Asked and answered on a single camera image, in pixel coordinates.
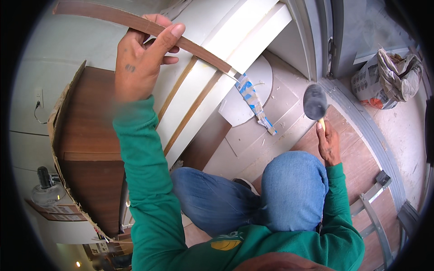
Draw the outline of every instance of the power cord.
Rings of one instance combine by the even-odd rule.
[[[34,111],[33,115],[35,116],[35,119],[36,119],[40,124],[47,124],[48,122],[41,122],[41,121],[38,120],[38,118],[36,117],[36,109],[38,109],[38,107],[39,107],[40,105],[41,105],[41,102],[38,101],[38,102],[36,103],[36,107],[35,107],[35,111]]]

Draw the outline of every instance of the bottle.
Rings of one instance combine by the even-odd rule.
[[[42,208],[58,205],[66,195],[60,182],[52,182],[46,167],[38,168],[39,184],[32,190],[32,201]]]

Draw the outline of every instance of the left hand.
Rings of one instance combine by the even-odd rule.
[[[154,89],[160,65],[175,64],[177,57],[165,56],[167,52],[177,53],[176,42],[185,31],[185,25],[172,22],[161,14],[143,15],[166,29],[156,39],[150,35],[128,29],[118,44],[115,71],[115,99],[118,102],[131,102],[147,99]]]

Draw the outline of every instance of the sleeve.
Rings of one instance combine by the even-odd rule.
[[[172,180],[155,131],[158,118],[153,104],[153,96],[125,104],[113,121],[135,220],[132,266],[137,270],[165,270],[187,249],[180,203],[171,192]]]
[[[327,248],[327,266],[336,270],[357,270],[362,264],[365,244],[359,232],[352,226],[342,163],[326,167],[326,170],[329,192],[324,200],[321,246]],[[337,251],[341,258],[332,260]]]

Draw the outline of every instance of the electrical outlet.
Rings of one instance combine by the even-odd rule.
[[[35,105],[38,103],[40,108],[44,108],[44,97],[42,95],[42,88],[35,88]]]

